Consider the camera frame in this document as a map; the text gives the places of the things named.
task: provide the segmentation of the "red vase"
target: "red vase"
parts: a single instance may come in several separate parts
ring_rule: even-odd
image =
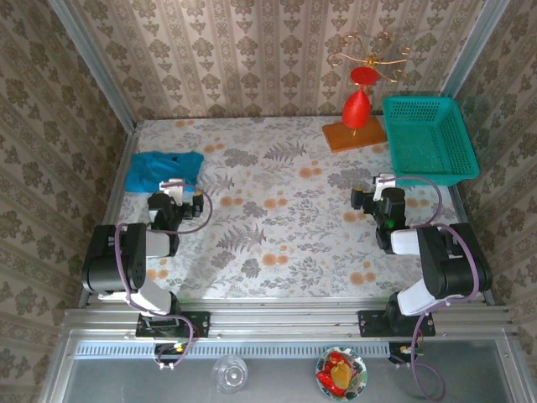
[[[371,103],[362,88],[352,94],[343,107],[341,120],[348,128],[363,128],[368,123]]]

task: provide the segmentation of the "green basket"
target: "green basket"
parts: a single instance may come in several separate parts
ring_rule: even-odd
[[[396,176],[423,176],[439,186],[452,186],[479,175],[472,143],[453,99],[386,97],[383,112]]]

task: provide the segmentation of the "patterned wallpaper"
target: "patterned wallpaper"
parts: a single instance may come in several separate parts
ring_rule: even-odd
[[[138,120],[338,114],[357,64],[330,52],[388,30],[415,49],[394,93],[437,94],[483,0],[73,0]],[[357,45],[353,50],[358,55]]]
[[[512,0],[457,101],[482,174],[467,212],[537,378],[537,2]]]
[[[47,2],[0,1],[0,401],[35,401],[125,134]]]

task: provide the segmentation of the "floral table surface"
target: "floral table surface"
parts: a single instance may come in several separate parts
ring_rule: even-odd
[[[373,176],[391,171],[388,144],[333,154],[321,127],[334,121],[143,123],[138,152],[205,156],[198,186],[215,206],[207,227],[180,237],[175,257],[148,259],[149,278],[185,298],[380,297],[415,283],[419,258],[385,254],[373,218],[350,206],[352,187],[371,191]],[[426,221],[437,206],[432,188],[405,190],[407,222]],[[148,222],[148,196],[126,193],[119,222]],[[447,188],[442,196],[438,222],[455,222]]]

